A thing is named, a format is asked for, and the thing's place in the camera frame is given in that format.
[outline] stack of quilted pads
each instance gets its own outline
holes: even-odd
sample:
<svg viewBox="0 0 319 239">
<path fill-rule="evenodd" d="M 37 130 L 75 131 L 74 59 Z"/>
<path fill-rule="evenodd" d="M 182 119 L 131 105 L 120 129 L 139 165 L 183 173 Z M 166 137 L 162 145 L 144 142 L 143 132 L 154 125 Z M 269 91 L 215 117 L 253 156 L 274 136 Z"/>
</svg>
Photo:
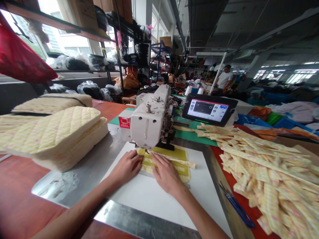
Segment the stack of quilted pads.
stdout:
<svg viewBox="0 0 319 239">
<path fill-rule="evenodd" d="M 0 116 L 0 137 L 8 130 L 17 128 L 41 117 L 74 107 L 92 107 L 92 98 L 81 94 L 45 94 L 16 106 L 14 114 Z M 0 153 L 6 150 L 0 146 Z"/>
<path fill-rule="evenodd" d="M 0 144 L 8 153 L 30 157 L 45 168 L 71 169 L 109 132 L 101 112 L 71 107 L 7 131 Z"/>
</svg>

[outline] man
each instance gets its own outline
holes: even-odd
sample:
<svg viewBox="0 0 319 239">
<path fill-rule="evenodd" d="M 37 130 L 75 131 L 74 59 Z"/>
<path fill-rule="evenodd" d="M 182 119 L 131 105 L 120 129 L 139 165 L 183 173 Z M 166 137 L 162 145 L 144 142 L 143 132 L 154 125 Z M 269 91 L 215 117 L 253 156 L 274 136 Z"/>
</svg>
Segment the man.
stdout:
<svg viewBox="0 0 319 239">
<path fill-rule="evenodd" d="M 226 65 L 224 68 L 224 72 L 220 74 L 217 78 L 216 84 L 218 83 L 218 91 L 225 93 L 227 88 L 230 87 L 233 80 L 233 73 L 230 72 L 231 65 Z"/>
</svg>

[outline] red bag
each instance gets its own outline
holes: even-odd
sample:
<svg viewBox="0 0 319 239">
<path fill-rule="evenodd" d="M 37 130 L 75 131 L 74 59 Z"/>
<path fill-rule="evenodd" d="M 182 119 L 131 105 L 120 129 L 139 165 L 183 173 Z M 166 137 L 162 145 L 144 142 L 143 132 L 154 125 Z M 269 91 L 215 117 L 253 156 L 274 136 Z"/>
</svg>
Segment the red bag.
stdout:
<svg viewBox="0 0 319 239">
<path fill-rule="evenodd" d="M 58 77 L 10 28 L 0 13 L 0 73 L 28 83 L 45 83 Z"/>
</svg>

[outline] white thread spool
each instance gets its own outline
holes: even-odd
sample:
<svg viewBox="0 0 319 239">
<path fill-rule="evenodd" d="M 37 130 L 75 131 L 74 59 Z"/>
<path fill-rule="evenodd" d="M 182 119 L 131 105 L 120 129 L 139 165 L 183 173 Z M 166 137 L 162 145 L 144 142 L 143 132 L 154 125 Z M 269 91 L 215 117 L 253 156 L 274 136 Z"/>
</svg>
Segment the white thread spool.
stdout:
<svg viewBox="0 0 319 239">
<path fill-rule="evenodd" d="M 192 91 L 192 87 L 188 86 L 185 92 L 185 95 L 188 96 L 188 94 Z"/>
<path fill-rule="evenodd" d="M 199 94 L 199 95 L 202 95 L 203 93 L 204 93 L 204 88 L 203 88 L 203 87 L 199 88 L 198 94 Z"/>
</svg>

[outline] white t-shirt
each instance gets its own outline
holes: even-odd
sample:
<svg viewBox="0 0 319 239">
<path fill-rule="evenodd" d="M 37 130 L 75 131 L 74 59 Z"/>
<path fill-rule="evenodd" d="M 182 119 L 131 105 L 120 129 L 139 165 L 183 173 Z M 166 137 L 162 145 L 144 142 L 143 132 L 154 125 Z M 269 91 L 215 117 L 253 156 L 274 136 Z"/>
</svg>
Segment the white t-shirt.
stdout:
<svg viewBox="0 0 319 239">
<path fill-rule="evenodd" d="M 218 88 L 219 89 L 224 89 L 227 82 L 233 79 L 233 73 L 228 72 L 225 73 L 224 71 L 220 74 L 219 80 L 218 80 Z"/>
</svg>

